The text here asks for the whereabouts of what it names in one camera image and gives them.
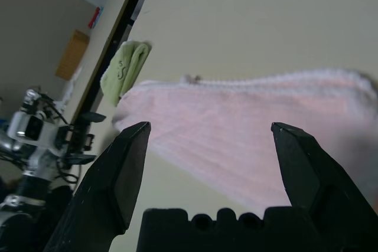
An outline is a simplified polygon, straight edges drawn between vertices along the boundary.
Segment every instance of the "cable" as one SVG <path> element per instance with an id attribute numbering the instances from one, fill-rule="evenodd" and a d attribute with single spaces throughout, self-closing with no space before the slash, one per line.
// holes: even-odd
<path id="1" fill-rule="evenodd" d="M 52 102 L 47 102 L 47 104 L 53 109 L 53 111 L 58 115 L 58 117 L 65 123 L 69 124 L 67 120 L 61 115 L 61 113 L 55 108 L 54 104 Z"/>
<path id="2" fill-rule="evenodd" d="M 56 165 L 57 165 L 58 173 L 59 173 L 60 177 L 61 177 L 64 181 L 66 181 L 68 184 L 75 184 L 75 185 L 79 183 L 79 177 L 78 177 L 78 176 L 73 175 L 73 174 L 67 174 L 67 173 L 65 173 L 65 172 L 63 172 L 63 171 L 61 170 L 61 167 L 60 167 L 60 164 L 59 164 L 59 160 L 58 160 L 58 159 L 56 160 Z M 71 181 L 71 180 L 67 179 L 67 177 L 74 178 L 75 181 Z"/>
<path id="3" fill-rule="evenodd" d="M 14 166 L 16 166 L 20 171 L 23 171 L 24 167 L 27 165 L 26 162 L 23 162 L 21 160 L 15 160 L 14 158 L 4 154 L 0 156 L 0 161 L 10 162 Z"/>

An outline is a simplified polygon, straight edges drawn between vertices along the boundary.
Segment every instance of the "wall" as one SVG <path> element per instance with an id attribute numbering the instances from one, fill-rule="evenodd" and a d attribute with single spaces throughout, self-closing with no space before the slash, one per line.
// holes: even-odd
<path id="1" fill-rule="evenodd" d="M 74 29 L 88 34 L 95 8 L 84 0 L 0 3 L 0 117 L 10 117 L 29 86 L 40 85 L 50 96 L 60 96 L 65 81 L 55 70 Z"/>

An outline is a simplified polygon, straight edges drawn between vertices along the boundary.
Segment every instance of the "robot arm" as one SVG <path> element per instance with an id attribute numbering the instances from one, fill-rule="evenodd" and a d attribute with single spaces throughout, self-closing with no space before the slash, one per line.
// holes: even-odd
<path id="1" fill-rule="evenodd" d="M 28 90 L 7 132 L 0 132 L 3 153 L 13 159 L 19 159 L 20 153 L 27 158 L 17 190 L 0 205 L 0 251 L 26 251 L 45 209 L 51 182 L 59 175 L 68 182 L 65 176 L 72 165 L 95 158 L 83 154 L 94 138 L 88 134 L 89 126 L 91 119 L 99 122 L 105 117 L 92 113 L 87 119 L 79 119 L 79 124 L 60 125 L 53 118 L 54 112 L 57 110 L 53 100 Z M 22 148 L 28 149 L 27 155 Z"/>

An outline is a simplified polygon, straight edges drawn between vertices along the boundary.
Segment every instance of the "wooden board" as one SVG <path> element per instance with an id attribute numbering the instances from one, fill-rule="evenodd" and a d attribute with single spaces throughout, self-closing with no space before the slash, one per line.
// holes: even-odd
<path id="1" fill-rule="evenodd" d="M 75 73 L 77 66 L 79 66 L 83 58 L 88 43 L 89 37 L 75 30 L 67 44 L 55 75 L 67 81 L 71 80 L 72 75 Z"/>

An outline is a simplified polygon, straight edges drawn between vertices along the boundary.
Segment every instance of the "fabric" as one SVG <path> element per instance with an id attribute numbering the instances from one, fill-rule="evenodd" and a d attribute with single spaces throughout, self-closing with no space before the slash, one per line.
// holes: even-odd
<path id="1" fill-rule="evenodd" d="M 114 106 L 134 85 L 148 53 L 149 46 L 137 41 L 126 41 L 117 50 L 100 81 L 104 97 Z"/>
<path id="2" fill-rule="evenodd" d="M 373 204 L 378 189 L 377 94 L 359 73 L 305 71 L 245 81 L 146 81 L 113 117 L 122 130 L 150 121 L 150 150 L 260 217 L 290 205 L 272 122 L 313 135 Z"/>

